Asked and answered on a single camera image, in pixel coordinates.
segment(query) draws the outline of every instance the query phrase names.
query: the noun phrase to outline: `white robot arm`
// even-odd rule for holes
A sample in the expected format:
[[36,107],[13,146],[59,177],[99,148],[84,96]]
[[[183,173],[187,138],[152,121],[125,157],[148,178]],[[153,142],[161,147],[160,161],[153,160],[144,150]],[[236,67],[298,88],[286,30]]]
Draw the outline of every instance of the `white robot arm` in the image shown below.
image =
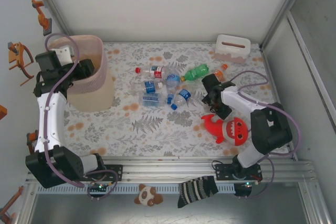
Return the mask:
[[[36,61],[41,68],[34,89],[40,111],[39,135],[35,153],[26,157],[26,166],[45,188],[65,183],[57,173],[63,174],[71,181],[79,181],[87,172],[105,170],[106,167],[99,154],[79,157],[64,146],[64,110],[67,103],[67,89],[74,80],[86,78],[93,73],[92,62],[86,60],[77,64],[75,70],[57,86],[50,97],[49,105],[46,106],[47,98],[55,83],[65,76],[74,64],[70,59],[71,63],[65,62],[62,65],[61,62],[64,62],[64,59],[59,58],[53,50],[36,56]],[[56,174],[47,164],[45,146],[48,147],[47,154],[58,171],[55,171]]]
[[[261,158],[292,140],[287,118],[279,111],[260,105],[260,101],[243,92],[239,94],[233,83],[220,83],[214,74],[206,76],[202,83],[208,92],[202,102],[209,105],[213,113],[224,120],[233,108],[251,121],[252,144],[233,158],[236,177],[243,177]],[[271,106],[283,110],[280,103],[276,102]]]

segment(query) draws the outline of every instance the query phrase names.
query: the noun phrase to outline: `striped sock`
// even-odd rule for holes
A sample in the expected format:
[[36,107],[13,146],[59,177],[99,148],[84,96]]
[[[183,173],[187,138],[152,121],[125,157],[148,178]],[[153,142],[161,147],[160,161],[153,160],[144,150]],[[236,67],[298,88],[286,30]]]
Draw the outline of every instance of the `striped sock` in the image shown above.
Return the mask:
[[182,208],[197,200],[213,196],[218,192],[214,176],[203,176],[178,185],[180,198],[177,207]]

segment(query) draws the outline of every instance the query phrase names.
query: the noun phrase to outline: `white tissue box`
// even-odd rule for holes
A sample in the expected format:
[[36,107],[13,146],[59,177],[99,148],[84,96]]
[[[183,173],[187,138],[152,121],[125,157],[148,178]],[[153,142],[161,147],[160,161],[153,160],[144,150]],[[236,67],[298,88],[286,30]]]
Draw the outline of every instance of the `white tissue box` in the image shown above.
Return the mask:
[[215,59],[244,63],[251,51],[251,41],[229,35],[219,35]]

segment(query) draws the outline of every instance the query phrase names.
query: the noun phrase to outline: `green soda bottle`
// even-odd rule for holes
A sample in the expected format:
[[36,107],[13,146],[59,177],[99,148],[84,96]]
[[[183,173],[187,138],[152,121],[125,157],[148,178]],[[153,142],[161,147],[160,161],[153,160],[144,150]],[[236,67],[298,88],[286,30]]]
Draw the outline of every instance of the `green soda bottle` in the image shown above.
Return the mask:
[[207,73],[209,73],[208,66],[206,64],[202,64],[192,70],[189,70],[184,76],[181,76],[181,81],[194,81],[199,77],[205,76]]

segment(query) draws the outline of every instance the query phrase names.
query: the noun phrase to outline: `blue bottle cap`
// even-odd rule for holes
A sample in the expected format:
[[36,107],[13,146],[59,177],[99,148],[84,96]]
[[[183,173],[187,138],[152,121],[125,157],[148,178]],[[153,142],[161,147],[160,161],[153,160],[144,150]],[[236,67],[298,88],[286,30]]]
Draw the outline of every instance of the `blue bottle cap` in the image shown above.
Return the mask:
[[172,94],[169,94],[167,97],[167,104],[172,104],[172,100],[173,100],[174,96]]
[[173,103],[171,106],[170,106],[173,110],[176,110],[177,109],[177,106],[175,103]]

